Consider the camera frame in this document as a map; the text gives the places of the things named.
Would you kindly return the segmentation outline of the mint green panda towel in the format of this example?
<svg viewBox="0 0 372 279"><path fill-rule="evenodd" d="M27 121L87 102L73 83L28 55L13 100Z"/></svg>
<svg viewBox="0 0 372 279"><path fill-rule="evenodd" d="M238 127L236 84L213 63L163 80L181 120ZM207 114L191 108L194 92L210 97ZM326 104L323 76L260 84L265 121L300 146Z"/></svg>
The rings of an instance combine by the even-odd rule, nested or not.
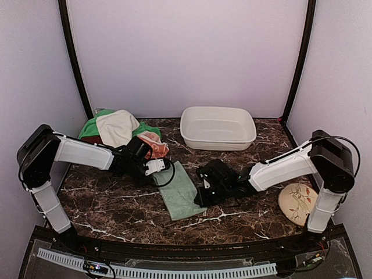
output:
<svg viewBox="0 0 372 279"><path fill-rule="evenodd" d="M207 208L194 203L197 190L183 165L176 161L174 167L176 169L172 181L159 189L171 220L186 219L205 212Z"/></svg>

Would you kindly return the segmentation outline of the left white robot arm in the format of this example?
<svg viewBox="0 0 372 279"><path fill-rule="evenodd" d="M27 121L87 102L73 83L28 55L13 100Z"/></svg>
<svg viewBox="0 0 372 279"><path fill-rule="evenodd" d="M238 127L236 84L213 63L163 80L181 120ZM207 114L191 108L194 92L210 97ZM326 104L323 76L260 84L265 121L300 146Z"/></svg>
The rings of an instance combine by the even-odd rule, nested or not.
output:
<svg viewBox="0 0 372 279"><path fill-rule="evenodd" d="M166 168L163 159L147 159L152 149L138 137L127 145L114 148L92 144L53 131L49 125L40 125L17 152L19 180L31 194L37 209L52 229L61 234L59 243L69 253L78 253L82 241L71 231L68 218L52 185L51 171L57 162L79 164L111 171L118 176L149 177Z"/></svg>

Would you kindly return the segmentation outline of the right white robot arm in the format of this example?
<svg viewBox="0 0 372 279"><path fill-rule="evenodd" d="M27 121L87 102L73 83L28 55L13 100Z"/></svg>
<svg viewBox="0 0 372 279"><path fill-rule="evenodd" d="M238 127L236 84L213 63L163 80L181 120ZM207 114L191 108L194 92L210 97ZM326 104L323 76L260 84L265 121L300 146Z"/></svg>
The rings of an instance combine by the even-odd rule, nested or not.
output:
<svg viewBox="0 0 372 279"><path fill-rule="evenodd" d="M319 243L328 221L354 187L360 165L353 164L351 150L343 143L351 140L313 132L310 140L270 160L264 160L237 172L220 159L197 169L204 185L197 189L195 204L202 208L222 203L227 198L257 195L272 186L301 176L318 174L323 181L314 208L306 220L307 231L297 238L296 246L309 252Z"/></svg>

